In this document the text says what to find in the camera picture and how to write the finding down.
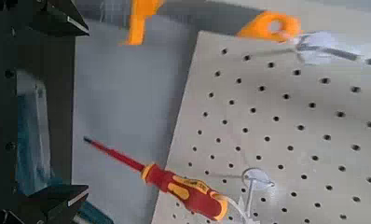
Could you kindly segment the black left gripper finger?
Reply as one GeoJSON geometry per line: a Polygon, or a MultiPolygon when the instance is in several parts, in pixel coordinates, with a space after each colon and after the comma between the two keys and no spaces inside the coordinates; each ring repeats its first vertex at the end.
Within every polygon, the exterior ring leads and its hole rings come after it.
{"type": "Polygon", "coordinates": [[[89,196],[88,185],[54,185],[29,196],[0,197],[0,224],[71,224],[89,196]]]}
{"type": "Polygon", "coordinates": [[[89,27],[72,0],[32,0],[28,26],[44,35],[64,37],[89,35],[89,27]]]}

